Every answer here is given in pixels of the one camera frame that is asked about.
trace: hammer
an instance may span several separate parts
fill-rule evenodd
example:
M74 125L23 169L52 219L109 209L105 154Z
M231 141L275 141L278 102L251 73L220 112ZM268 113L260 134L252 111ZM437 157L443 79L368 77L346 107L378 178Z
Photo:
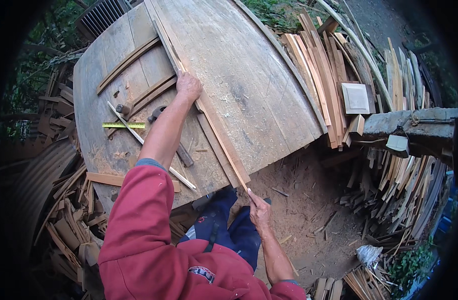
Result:
M167 106L159 106L156 108L153 112L152 115L147 117L147 120L149 123L154 123L155 120L161 115L161 113L166 109ZM194 164L194 161L190 157L189 152L184 148L182 143L179 143L179 147L177 148L177 154L179 155L180 159L184 163L186 167L190 167L191 165Z

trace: printed logo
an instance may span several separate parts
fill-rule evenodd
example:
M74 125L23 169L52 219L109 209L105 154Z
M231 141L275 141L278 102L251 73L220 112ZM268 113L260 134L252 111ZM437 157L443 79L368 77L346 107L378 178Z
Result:
M205 279L209 282L209 284L212 284L215 279L215 274L212 273L209 269L201 267L201 266L195 266L195 267L190 267L189 270L187 270L190 273L194 273L197 275L204 276Z

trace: hand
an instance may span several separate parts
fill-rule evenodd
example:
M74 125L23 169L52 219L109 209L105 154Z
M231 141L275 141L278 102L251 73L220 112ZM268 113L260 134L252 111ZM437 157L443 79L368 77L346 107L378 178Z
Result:
M256 226L257 231L262 235L262 231L271 228L271 205L261 197L247 189L250 198L250 220Z
M196 77L189 72L177 72L177 93L183 95L191 103L199 98L202 93L202 84Z

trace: person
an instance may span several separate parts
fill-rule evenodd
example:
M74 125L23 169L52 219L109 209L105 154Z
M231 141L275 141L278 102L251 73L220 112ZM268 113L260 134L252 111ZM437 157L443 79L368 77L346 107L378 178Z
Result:
M227 187L214 195L177 247L170 244L174 188L166 170L201 92L197 78L178 73L176 97L154 123L124 179L98 259L106 298L306 299L271 228L270 204L250 189L250 206L241 209L229 229L237 195ZM270 290L254 276L261 244Z

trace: red hoodie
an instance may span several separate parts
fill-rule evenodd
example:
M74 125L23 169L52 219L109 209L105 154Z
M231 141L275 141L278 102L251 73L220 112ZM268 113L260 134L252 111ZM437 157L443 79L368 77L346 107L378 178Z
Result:
M172 179L155 166L127 174L99 255L106 298L306 299L304 289L279 282L268 290L233 250L193 239L171 246Z

